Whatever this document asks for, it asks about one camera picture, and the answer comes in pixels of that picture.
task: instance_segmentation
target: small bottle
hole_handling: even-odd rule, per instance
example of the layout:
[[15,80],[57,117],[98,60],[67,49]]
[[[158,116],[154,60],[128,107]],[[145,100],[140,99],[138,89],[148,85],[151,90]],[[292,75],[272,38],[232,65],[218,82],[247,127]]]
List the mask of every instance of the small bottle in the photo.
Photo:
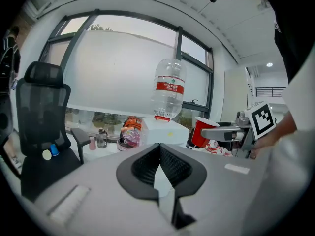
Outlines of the small bottle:
[[99,129],[96,135],[96,140],[97,140],[97,146],[99,148],[107,147],[107,143],[108,143],[107,132],[103,128]]

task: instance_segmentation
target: red cup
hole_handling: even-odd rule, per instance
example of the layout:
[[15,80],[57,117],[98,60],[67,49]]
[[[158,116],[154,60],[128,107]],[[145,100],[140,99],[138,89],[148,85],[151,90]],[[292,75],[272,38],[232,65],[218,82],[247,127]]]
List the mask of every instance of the red cup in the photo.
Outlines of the red cup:
[[204,128],[215,128],[219,127],[219,124],[215,123],[214,121],[202,118],[202,117],[196,117],[196,125],[195,125],[195,130],[192,135],[192,143],[195,144],[198,147],[205,147],[209,139],[206,139],[201,136],[201,130]]

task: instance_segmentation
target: chair headrest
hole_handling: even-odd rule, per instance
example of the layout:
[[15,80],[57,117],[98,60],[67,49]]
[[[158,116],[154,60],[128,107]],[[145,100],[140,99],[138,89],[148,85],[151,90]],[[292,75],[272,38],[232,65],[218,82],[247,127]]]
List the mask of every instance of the chair headrest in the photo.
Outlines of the chair headrest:
[[34,61],[27,68],[24,80],[28,83],[62,87],[63,69],[58,65]]

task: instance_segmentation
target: window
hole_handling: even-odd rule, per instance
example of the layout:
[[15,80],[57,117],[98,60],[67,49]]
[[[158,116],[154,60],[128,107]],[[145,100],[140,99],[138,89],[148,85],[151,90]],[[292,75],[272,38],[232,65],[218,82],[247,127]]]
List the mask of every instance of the window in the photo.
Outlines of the window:
[[70,41],[48,44],[41,61],[60,65],[69,43]]
[[[102,127],[118,137],[128,116],[153,116],[156,67],[175,53],[187,68],[187,78],[183,108],[174,121],[192,130],[196,116],[209,118],[212,54],[192,36],[182,36],[181,27],[123,13],[96,16],[91,12],[89,17],[63,20],[48,39],[40,60],[57,65],[63,61],[63,81],[71,87],[66,127],[92,134]],[[181,46],[176,42],[177,34],[182,36]],[[181,50],[179,57],[175,48]],[[66,50],[71,55],[63,59]]]
[[65,125],[68,128],[81,128],[92,134],[96,134],[100,128],[104,128],[108,135],[118,137],[127,118],[128,116],[125,115],[67,108]]
[[192,100],[197,100],[195,101],[196,104],[207,106],[209,73],[184,59],[182,63],[186,66],[187,70],[184,101],[191,102]]
[[182,38],[182,52],[206,64],[206,50],[185,36]]
[[88,17],[71,19],[69,23],[66,25],[66,27],[63,29],[63,31],[61,32],[61,35],[77,32],[79,28],[83,25],[83,23],[87,20],[87,18]]
[[196,117],[205,117],[205,112],[182,108],[175,121],[191,131],[195,127]]
[[164,26],[137,18],[124,16],[98,16],[88,30],[124,32],[149,38],[174,47],[176,32]]

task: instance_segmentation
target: table surface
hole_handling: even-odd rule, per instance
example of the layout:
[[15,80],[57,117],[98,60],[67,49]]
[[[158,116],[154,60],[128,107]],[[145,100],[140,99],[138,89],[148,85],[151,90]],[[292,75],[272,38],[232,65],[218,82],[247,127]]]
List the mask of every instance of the table surface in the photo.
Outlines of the table surface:
[[[71,141],[70,149],[78,151],[77,143],[71,134],[67,134],[69,140]],[[83,146],[83,153],[89,155],[89,158],[97,159],[103,156],[112,155],[114,153],[121,152],[117,149],[116,143],[108,143],[106,148],[99,148],[96,146],[95,150],[90,150],[89,145]]]

